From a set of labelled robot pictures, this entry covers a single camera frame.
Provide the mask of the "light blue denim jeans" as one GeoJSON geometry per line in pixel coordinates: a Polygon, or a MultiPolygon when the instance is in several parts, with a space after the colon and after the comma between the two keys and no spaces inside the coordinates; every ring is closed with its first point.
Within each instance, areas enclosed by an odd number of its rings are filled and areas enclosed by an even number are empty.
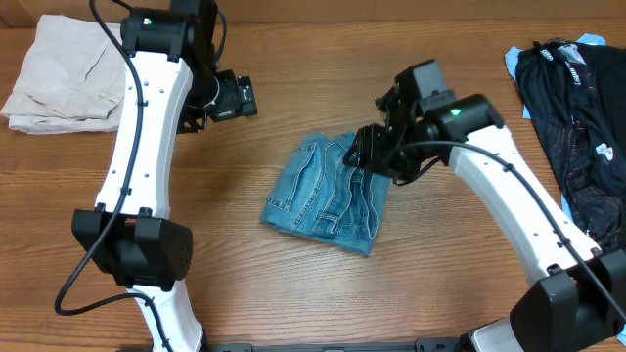
{"type": "Polygon", "coordinates": [[[355,134],[308,135],[293,150],[260,221],[368,257],[383,223],[388,177],[348,166],[355,134]]]}

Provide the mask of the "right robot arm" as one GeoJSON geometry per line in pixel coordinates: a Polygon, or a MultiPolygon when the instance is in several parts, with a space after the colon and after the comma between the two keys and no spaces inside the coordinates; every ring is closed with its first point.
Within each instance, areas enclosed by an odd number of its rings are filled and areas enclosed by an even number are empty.
{"type": "Polygon", "coordinates": [[[344,162],[399,186],[435,162],[449,166],[498,223],[529,285],[507,316],[444,349],[581,351],[624,331],[624,253],[603,251],[564,214],[484,96],[458,98],[428,60],[399,73],[376,106],[384,124],[359,129],[344,162]]]}

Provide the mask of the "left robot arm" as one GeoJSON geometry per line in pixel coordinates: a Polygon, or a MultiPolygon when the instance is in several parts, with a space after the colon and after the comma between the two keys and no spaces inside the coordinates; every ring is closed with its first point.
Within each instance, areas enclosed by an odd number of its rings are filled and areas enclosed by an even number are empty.
{"type": "Polygon", "coordinates": [[[126,64],[112,161],[94,207],[72,217],[85,261],[136,301],[155,351],[208,347],[185,283],[193,235],[170,218],[169,178],[178,135],[257,112],[250,78],[218,66],[213,32],[225,25],[212,1],[130,9],[112,37],[126,64]]]}

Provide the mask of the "folded beige trousers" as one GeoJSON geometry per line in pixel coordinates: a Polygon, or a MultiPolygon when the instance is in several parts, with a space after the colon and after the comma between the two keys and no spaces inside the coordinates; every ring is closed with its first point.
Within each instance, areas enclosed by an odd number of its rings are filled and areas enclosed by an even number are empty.
{"type": "Polygon", "coordinates": [[[43,15],[1,114],[10,129],[32,135],[115,131],[125,70],[97,23],[43,15]]]}

